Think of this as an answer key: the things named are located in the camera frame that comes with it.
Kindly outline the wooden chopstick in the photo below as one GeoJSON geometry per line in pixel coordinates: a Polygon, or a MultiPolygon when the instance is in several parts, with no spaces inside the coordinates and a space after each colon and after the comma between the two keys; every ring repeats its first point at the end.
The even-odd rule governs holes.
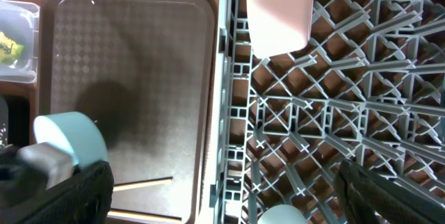
{"type": "Polygon", "coordinates": [[[173,180],[172,177],[166,177],[166,178],[152,179],[152,180],[141,181],[141,182],[131,182],[131,183],[126,183],[126,184],[119,184],[119,185],[114,186],[113,191],[114,192],[126,191],[126,190],[144,188],[144,187],[148,187],[148,186],[168,184],[168,183],[171,183],[172,180],[173,180]]]}
{"type": "Polygon", "coordinates": [[[161,216],[161,215],[156,215],[156,214],[147,214],[147,213],[119,210],[119,209],[111,209],[107,213],[107,216],[109,216],[111,218],[130,218],[130,219],[140,220],[140,221],[159,221],[159,222],[181,223],[181,218],[179,218],[179,217],[161,216]]]}

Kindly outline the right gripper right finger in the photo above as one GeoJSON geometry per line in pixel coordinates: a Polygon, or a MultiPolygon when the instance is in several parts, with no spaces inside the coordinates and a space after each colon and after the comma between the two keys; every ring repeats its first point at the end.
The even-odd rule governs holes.
{"type": "Polygon", "coordinates": [[[444,222],[443,207],[349,160],[341,162],[333,189],[349,223],[377,223],[376,214],[390,223],[444,222]]]}

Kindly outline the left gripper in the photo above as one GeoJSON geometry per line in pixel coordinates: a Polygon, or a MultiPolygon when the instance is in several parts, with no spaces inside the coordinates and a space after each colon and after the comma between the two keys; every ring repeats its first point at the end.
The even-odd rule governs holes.
{"type": "Polygon", "coordinates": [[[1,210],[10,209],[69,179],[73,157],[50,143],[1,148],[1,210]]]}

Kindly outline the pink bowl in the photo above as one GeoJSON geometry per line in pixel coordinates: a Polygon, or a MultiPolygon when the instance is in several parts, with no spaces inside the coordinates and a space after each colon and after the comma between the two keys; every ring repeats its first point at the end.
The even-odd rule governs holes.
{"type": "Polygon", "coordinates": [[[246,0],[251,48],[257,58],[304,49],[314,0],[246,0]]]}

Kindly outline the light blue bowl with rice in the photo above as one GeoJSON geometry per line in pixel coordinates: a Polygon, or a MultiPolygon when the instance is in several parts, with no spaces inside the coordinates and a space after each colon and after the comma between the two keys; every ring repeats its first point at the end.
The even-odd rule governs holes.
{"type": "Polygon", "coordinates": [[[33,122],[33,131],[37,143],[49,143],[70,154],[74,165],[80,169],[108,160],[104,137],[83,113],[40,115],[33,122]]]}

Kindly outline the yellow snack wrapper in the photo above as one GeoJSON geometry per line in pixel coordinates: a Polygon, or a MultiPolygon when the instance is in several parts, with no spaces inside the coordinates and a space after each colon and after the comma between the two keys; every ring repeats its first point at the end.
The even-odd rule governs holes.
{"type": "Polygon", "coordinates": [[[3,32],[0,32],[0,59],[1,64],[14,65],[24,51],[24,45],[18,44],[14,40],[8,38],[3,32]]]}

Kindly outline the white cup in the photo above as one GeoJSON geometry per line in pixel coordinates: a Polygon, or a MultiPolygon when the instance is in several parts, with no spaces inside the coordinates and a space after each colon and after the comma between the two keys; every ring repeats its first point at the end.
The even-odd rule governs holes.
{"type": "Polygon", "coordinates": [[[301,211],[291,205],[277,205],[265,211],[258,224],[308,224],[301,211]]]}

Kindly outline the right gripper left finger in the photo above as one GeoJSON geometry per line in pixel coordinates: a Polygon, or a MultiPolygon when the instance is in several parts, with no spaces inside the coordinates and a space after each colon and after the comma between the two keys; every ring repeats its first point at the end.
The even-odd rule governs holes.
{"type": "Polygon", "coordinates": [[[113,187],[109,163],[97,161],[13,207],[13,222],[103,224],[111,209],[113,187]]]}

